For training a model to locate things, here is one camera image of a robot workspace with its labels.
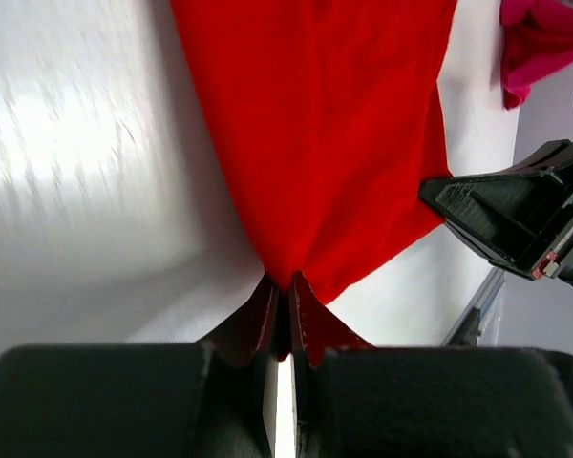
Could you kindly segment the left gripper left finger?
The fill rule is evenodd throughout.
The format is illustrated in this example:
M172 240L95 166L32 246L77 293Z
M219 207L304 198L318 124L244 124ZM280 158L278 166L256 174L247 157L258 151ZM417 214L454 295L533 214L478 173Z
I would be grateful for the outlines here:
M0 457L270 457L279 291L193 343L21 345L0 356Z

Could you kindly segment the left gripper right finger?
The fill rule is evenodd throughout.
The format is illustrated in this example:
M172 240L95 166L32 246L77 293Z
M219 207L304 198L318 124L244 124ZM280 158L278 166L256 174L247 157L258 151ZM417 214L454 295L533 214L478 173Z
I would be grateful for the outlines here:
M288 292L300 457L573 457L573 357L376 347L296 274Z

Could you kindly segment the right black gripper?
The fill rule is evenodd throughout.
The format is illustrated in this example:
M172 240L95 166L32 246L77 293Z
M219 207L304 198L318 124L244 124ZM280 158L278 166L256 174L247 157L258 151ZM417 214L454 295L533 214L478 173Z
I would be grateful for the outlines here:
M573 287L573 141L549 141L503 171L429 180L418 196L492 265Z

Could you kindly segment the red t shirt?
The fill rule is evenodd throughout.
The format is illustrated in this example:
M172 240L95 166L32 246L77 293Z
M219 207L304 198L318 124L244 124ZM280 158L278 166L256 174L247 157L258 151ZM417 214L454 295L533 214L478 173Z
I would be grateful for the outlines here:
M452 1L176 1L202 112L244 228L282 288L336 299L440 223L437 79Z

